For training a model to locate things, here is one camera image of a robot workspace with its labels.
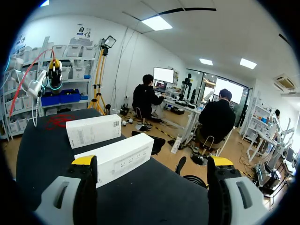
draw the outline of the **blue storage bin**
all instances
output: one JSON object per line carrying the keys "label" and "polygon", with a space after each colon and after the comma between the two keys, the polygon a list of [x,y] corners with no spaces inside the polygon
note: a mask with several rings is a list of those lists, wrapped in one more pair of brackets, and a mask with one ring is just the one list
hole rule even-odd
{"label": "blue storage bin", "polygon": [[51,91],[46,92],[42,97],[42,106],[56,105],[60,103],[60,95],[55,95]]}
{"label": "blue storage bin", "polygon": [[88,100],[89,96],[86,95],[81,95],[80,100]]}
{"label": "blue storage bin", "polygon": [[78,89],[62,90],[60,93],[60,103],[79,102],[79,101],[80,101],[80,94]]}

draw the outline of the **black hoodie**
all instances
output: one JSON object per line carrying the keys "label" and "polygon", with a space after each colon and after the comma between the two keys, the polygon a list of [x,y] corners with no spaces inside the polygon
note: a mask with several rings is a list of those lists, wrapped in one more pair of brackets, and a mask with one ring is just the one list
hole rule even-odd
{"label": "black hoodie", "polygon": [[163,102],[164,97],[157,97],[154,93],[153,86],[139,84],[133,92],[133,109],[139,107],[143,118],[151,117],[151,104],[159,105]]}

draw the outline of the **ceiling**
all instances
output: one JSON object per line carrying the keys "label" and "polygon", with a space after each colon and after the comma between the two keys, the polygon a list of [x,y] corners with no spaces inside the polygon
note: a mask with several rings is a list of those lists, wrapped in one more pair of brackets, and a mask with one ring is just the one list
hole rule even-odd
{"label": "ceiling", "polygon": [[[293,51],[279,34],[283,31],[253,0],[50,0],[30,20],[50,15],[81,14],[123,24],[155,40],[187,65],[231,74],[244,80],[287,74],[300,87]],[[172,27],[153,31],[139,22],[176,8],[213,8],[161,15]],[[255,69],[240,66],[245,58]],[[199,58],[213,61],[201,64]]]}

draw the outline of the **man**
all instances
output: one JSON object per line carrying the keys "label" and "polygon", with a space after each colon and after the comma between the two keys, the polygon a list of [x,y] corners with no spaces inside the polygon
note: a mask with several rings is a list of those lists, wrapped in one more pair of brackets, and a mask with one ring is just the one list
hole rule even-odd
{"label": "man", "polygon": [[136,108],[140,108],[143,118],[151,118],[152,107],[151,105],[160,105],[164,97],[157,97],[153,90],[153,76],[146,74],[142,78],[143,84],[139,84],[133,92],[133,109],[137,112],[137,116],[140,116],[140,112]]}
{"label": "man", "polygon": [[212,148],[218,148],[216,144],[222,144],[222,140],[232,130],[235,121],[235,115],[229,106],[232,94],[227,89],[223,89],[219,94],[218,102],[209,102],[199,116],[199,122],[202,124],[196,131],[196,145],[204,143],[208,136],[213,136],[208,139],[207,144],[212,143]]}

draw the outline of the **black chair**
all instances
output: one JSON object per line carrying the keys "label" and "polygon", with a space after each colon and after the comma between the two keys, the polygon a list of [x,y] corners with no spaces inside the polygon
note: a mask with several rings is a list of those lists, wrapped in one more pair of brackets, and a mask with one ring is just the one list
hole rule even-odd
{"label": "black chair", "polygon": [[[184,156],[182,157],[180,160],[179,160],[179,163],[178,165],[176,166],[176,169],[175,169],[175,172],[180,175],[180,171],[181,169],[183,168],[184,164],[186,163],[187,161],[187,158]],[[193,176],[193,175],[186,175],[186,176],[183,176],[183,178],[189,180],[190,182],[193,182],[197,185],[200,185],[201,187],[203,188],[207,188],[205,182],[199,178],[199,177],[196,177],[196,176]]]}
{"label": "black chair", "polygon": [[[141,132],[137,132],[137,131],[131,132],[131,136],[135,136],[138,134],[141,134]],[[154,139],[151,155],[157,155],[161,151],[161,148],[163,147],[163,145],[165,144],[165,139],[159,138],[159,137],[153,137],[150,135],[149,135],[149,137],[152,137]]]}

